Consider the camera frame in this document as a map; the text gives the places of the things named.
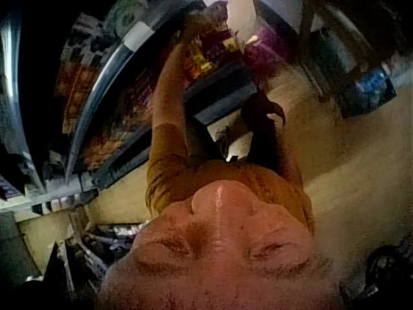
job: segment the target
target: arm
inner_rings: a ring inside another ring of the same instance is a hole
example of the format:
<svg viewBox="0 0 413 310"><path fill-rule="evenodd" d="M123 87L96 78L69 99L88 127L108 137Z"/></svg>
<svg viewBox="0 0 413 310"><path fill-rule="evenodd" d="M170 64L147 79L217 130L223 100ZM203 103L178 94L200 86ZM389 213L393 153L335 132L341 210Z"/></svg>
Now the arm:
<svg viewBox="0 0 413 310"><path fill-rule="evenodd" d="M279 175L286 179L291 184L303 188L303 179L301 171L297 164L294 149L285 134L283 120L276 114L267 114L267 117L274 121L274 129L276 135L276 147L279 155L277 171Z"/></svg>
<svg viewBox="0 0 413 310"><path fill-rule="evenodd" d="M175 125L185 137L184 85L185 44L180 43L169 55L152 98L152 129L162 124Z"/></svg>

